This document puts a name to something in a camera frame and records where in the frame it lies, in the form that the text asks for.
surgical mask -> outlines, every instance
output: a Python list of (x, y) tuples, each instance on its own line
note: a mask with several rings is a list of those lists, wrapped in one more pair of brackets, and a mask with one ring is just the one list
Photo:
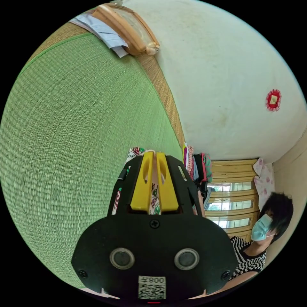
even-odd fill
[(253, 241), (261, 241), (266, 239), (267, 237), (274, 236), (275, 234), (267, 236), (266, 234), (270, 230), (270, 225), (272, 223), (272, 218), (270, 218), (267, 214), (264, 214), (261, 219), (259, 219), (253, 229), (251, 239)]

wooden cabinet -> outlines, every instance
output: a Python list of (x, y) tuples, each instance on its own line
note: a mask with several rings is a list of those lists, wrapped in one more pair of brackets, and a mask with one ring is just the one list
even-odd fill
[(211, 197), (205, 207), (206, 217), (221, 226), (230, 236), (250, 241), (258, 219), (258, 193), (253, 165), (257, 159), (213, 161)]

yellow plastic part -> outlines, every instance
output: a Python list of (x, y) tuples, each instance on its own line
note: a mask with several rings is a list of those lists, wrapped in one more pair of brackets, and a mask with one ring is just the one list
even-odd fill
[(144, 153), (140, 172), (138, 174), (138, 179), (135, 185), (132, 201), (130, 204), (132, 210), (146, 211), (147, 213), (149, 213), (149, 206), (151, 203), (153, 160), (154, 160), (153, 152)]
[(164, 153), (156, 153), (160, 212), (176, 211), (179, 207)]

red paper decoration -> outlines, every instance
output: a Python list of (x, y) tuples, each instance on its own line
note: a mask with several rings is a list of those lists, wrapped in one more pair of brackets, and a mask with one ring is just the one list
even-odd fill
[(279, 90), (271, 90), (266, 96), (266, 107), (269, 111), (274, 112), (279, 110), (281, 94)]

black and white striped top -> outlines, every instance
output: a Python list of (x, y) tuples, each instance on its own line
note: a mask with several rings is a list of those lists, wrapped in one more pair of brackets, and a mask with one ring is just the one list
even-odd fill
[(244, 250), (250, 246), (250, 242), (245, 242), (240, 237), (232, 237), (230, 239), (231, 243), (233, 244), (234, 251), (236, 252), (238, 266), (234, 271), (230, 280), (234, 279), (235, 277), (246, 273), (246, 272), (261, 272), (264, 268), (265, 258), (266, 258), (266, 251), (261, 253), (258, 256), (248, 256), (244, 253)]

